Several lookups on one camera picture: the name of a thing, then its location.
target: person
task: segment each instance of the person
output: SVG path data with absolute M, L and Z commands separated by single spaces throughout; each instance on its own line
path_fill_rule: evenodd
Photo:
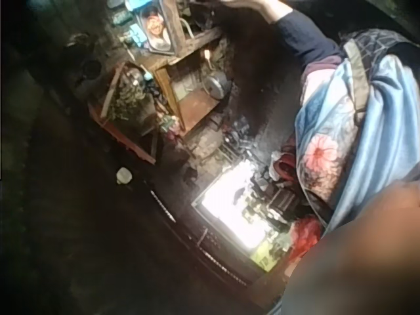
M 221 2 L 261 13 L 299 61 L 299 184 L 315 212 L 333 209 L 271 314 L 406 314 L 384 302 L 420 275 L 420 48 L 376 29 L 339 46 L 280 1 Z
M 221 2 L 260 12 L 300 62 L 297 175 L 316 212 L 323 203 L 334 209 L 326 233 L 356 218 L 372 196 L 418 168 L 417 45 L 393 31 L 367 30 L 350 34 L 340 47 L 280 1 Z

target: light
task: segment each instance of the light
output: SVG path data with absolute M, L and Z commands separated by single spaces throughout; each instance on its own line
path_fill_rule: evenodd
M 204 50 L 204 58 L 206 58 L 207 60 L 210 60 L 210 50 L 208 49 Z
M 249 223 L 242 211 L 247 204 L 240 198 L 234 205 L 235 193 L 249 184 L 253 175 L 254 165 L 243 161 L 235 168 L 223 174 L 212 187 L 206 191 L 201 204 L 216 218 L 219 218 L 248 249 L 256 248 L 265 238 L 269 225 L 259 217 Z

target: red cloth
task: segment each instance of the red cloth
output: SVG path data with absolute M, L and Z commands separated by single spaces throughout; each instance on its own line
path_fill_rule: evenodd
M 321 239 L 321 224 L 315 217 L 298 220 L 292 228 L 291 238 L 293 250 L 289 256 L 289 264 L 302 258 L 309 249 Z

